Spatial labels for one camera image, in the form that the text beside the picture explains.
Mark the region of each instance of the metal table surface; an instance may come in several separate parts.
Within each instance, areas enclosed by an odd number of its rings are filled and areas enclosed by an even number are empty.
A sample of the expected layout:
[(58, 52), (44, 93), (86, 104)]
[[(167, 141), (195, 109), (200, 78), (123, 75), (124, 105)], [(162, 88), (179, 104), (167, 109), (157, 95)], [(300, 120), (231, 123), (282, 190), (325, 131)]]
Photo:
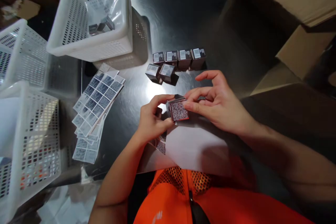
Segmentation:
[[(103, 179), (136, 131), (140, 108), (154, 95), (181, 94), (211, 85), (196, 82), (201, 71), (177, 72), (176, 85), (152, 83), (145, 75), (152, 53), (203, 47), (208, 69), (221, 70), (236, 95), (249, 95), (281, 48), (282, 34), (244, 0), (131, 0), (133, 52), (100, 62), (120, 70), (125, 87), (104, 125), (96, 163), (85, 164), (94, 180)], [(90, 78), (83, 79), (83, 88)]]

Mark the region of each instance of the perforated basket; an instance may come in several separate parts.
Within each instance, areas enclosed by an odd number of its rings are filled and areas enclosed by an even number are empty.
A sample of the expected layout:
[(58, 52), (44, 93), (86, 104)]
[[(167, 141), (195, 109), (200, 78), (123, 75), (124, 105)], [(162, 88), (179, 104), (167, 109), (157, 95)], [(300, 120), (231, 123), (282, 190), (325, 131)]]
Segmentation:
[(106, 7), (107, 1), (110, 0), (60, 0), (47, 51), (56, 56), (69, 55), (89, 62), (132, 52), (131, 0), (116, 0), (113, 8), (115, 30), (88, 35), (88, 21), (94, 19), (92, 13), (111, 14), (110, 8)]
[(58, 99), (20, 81), (3, 90), (0, 99), (19, 97), (12, 161), (0, 166), (0, 223), (61, 173)]
[(49, 60), (46, 45), (25, 19), (0, 32), (0, 90), (20, 80), (43, 90)]

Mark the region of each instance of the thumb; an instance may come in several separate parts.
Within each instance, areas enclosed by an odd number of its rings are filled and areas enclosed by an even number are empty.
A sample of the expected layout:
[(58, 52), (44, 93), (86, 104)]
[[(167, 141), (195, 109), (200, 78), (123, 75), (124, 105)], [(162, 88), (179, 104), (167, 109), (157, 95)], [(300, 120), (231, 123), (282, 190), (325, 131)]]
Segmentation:
[(184, 104), (184, 108), (191, 112), (200, 114), (204, 117), (210, 117), (211, 108), (209, 106), (205, 106), (203, 104), (188, 101)]
[(170, 127), (173, 127), (174, 125), (175, 123), (172, 121), (171, 118), (167, 118), (166, 120), (159, 122), (159, 127), (163, 131), (166, 131), (167, 129), (169, 129)]

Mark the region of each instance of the orange vest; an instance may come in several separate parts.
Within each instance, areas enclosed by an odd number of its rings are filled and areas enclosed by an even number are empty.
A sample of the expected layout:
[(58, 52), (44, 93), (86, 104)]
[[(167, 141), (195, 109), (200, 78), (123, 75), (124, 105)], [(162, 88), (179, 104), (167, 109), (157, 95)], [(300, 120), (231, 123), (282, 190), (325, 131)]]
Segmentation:
[[(246, 171), (239, 169), (233, 173), (233, 180), (238, 179), (240, 182), (240, 188), (237, 189), (218, 188), (215, 176), (196, 171), (182, 170), (179, 167), (159, 170), (134, 223), (192, 224), (190, 195), (201, 206), (211, 224), (312, 223), (279, 201), (250, 191), (254, 182), (247, 181), (251, 179), (248, 176), (253, 175), (250, 173), (243, 177), (242, 174), (245, 173)], [(230, 186), (233, 182), (226, 183), (225, 186)]]

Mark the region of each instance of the barcode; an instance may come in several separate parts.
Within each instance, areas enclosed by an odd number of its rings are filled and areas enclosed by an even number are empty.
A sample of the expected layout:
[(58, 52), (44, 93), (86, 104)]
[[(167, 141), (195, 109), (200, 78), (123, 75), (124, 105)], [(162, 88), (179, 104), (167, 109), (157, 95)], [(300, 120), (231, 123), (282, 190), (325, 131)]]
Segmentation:
[(173, 52), (167, 52), (167, 61), (172, 61)]
[(154, 54), (154, 62), (159, 62), (159, 54), (158, 53)]
[(186, 58), (185, 50), (180, 51), (180, 60), (184, 60)]
[(154, 66), (154, 65), (149, 65), (148, 70), (153, 70), (153, 71), (156, 71), (158, 69), (158, 66)]
[(161, 74), (166, 75), (167, 72), (168, 72), (168, 70), (169, 70), (169, 66), (168, 65), (164, 65), (163, 68), (162, 68)]
[(200, 58), (201, 57), (201, 54), (199, 52), (200, 50), (198, 48), (194, 49), (194, 57), (195, 58)]

